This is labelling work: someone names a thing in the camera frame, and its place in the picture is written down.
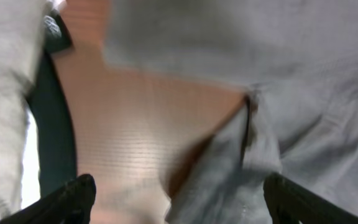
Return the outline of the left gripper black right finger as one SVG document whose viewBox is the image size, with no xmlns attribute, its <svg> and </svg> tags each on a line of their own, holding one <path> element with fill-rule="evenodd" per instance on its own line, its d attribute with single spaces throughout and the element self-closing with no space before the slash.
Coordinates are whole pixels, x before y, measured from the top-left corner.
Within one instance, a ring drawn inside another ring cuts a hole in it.
<svg viewBox="0 0 358 224">
<path fill-rule="evenodd" d="M 278 173 L 264 180 L 263 189 L 273 224 L 358 224 L 357 216 Z"/>
</svg>

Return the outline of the grey shorts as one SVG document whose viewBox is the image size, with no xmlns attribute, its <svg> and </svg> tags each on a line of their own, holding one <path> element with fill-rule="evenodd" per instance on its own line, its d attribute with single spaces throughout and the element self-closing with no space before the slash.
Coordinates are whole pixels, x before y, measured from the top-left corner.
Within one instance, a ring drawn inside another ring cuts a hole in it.
<svg viewBox="0 0 358 224">
<path fill-rule="evenodd" d="M 358 0 L 112 3 L 113 65 L 241 86 L 169 223 L 270 223 L 277 172 L 358 216 Z"/>
</svg>

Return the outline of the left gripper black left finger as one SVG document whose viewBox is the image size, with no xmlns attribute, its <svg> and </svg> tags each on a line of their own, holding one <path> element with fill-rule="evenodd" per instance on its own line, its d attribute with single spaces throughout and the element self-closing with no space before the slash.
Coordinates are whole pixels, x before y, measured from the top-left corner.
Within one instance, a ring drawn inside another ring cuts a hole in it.
<svg viewBox="0 0 358 224">
<path fill-rule="evenodd" d="M 89 224 L 95 199 L 94 178 L 83 174 L 0 224 Z"/>
</svg>

